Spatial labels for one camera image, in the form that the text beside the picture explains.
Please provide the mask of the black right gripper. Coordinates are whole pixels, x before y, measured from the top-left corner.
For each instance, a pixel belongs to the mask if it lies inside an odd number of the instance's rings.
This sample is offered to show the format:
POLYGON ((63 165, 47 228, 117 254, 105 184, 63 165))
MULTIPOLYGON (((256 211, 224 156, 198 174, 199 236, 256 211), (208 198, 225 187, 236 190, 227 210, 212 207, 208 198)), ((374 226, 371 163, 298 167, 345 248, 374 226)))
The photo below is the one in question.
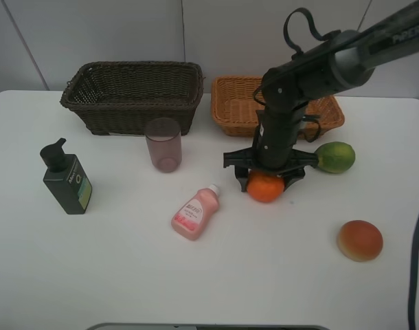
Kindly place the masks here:
POLYGON ((305 177, 305 166, 318 166, 316 154, 293 148, 307 105, 303 102, 286 111, 266 106, 258 112, 259 125, 252 146, 223 154, 223 166, 234 166, 242 192, 247 191, 249 169, 281 175, 286 191, 305 177))

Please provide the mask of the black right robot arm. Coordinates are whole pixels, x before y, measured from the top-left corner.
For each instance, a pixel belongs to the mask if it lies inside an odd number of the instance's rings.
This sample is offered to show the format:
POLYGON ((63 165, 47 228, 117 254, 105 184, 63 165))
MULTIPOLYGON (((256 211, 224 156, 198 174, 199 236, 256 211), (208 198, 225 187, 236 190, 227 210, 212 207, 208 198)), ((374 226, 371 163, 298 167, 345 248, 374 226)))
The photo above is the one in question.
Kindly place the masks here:
POLYGON ((255 95, 262 95, 258 126, 249 148, 224 153, 223 166, 233 166, 242 191, 250 171, 281 177, 289 187, 305 176, 305 166, 316 168, 314 153, 294 149, 300 125, 316 119, 305 114, 308 103, 364 85, 374 69, 419 52, 419 1, 390 15, 363 32, 331 31, 321 35, 312 14, 297 9, 308 21, 317 47, 303 52, 284 32, 286 44, 295 51, 292 60, 270 68, 255 95))

